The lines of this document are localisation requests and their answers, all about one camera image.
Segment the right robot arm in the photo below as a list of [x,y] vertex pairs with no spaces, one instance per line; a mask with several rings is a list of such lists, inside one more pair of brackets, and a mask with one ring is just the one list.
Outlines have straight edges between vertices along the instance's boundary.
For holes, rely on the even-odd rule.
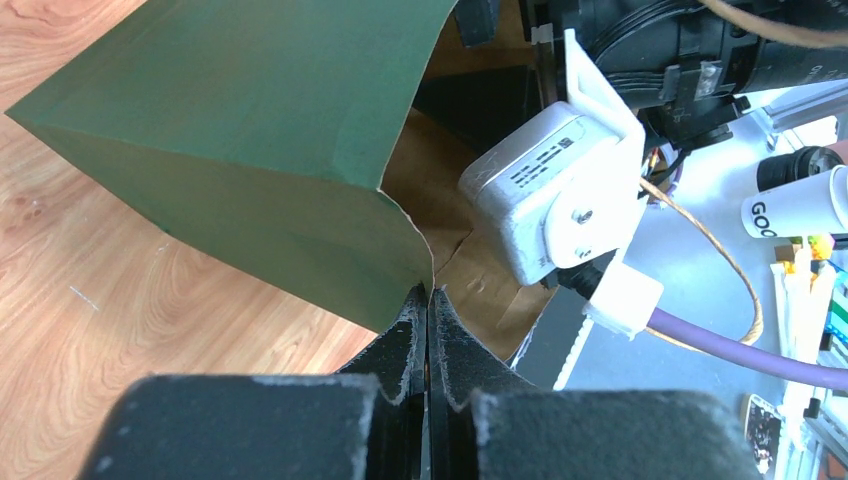
[[842,80],[845,45],[778,41],[698,1],[524,1],[523,32],[548,26],[550,45],[525,66],[441,76],[413,106],[483,152],[565,98],[565,30],[637,113],[648,147],[691,152],[729,139],[750,93]]

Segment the green paper bag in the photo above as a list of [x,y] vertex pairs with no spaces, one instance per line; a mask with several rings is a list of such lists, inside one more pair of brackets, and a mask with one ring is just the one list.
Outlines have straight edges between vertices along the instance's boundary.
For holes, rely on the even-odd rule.
[[9,117],[174,238],[375,332],[445,285],[509,357],[552,298],[410,120],[450,1],[148,1]]

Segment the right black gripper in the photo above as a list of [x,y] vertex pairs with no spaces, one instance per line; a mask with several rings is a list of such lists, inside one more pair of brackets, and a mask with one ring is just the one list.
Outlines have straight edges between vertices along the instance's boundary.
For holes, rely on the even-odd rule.
[[[590,57],[600,59],[602,31],[653,1],[520,1],[507,21],[549,21],[574,28]],[[528,46],[433,53],[412,108],[481,154],[542,110],[538,74]]]

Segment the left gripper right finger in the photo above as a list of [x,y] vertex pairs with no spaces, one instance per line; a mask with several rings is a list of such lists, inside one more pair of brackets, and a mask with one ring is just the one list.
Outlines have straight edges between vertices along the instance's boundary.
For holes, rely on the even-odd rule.
[[469,332],[445,291],[427,312],[435,479],[754,479],[739,422],[693,391],[549,391]]

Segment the stack of white cups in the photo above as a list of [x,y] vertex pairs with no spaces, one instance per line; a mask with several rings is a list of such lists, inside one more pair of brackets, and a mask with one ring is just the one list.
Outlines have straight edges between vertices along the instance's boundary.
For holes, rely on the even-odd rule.
[[837,166],[748,197],[740,208],[753,238],[847,232],[847,168]]

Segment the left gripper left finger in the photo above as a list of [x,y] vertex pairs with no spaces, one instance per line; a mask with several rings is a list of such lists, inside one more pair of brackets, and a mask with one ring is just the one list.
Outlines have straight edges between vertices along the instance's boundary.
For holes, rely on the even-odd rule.
[[417,479],[427,295],[327,375],[178,375],[132,384],[83,479]]

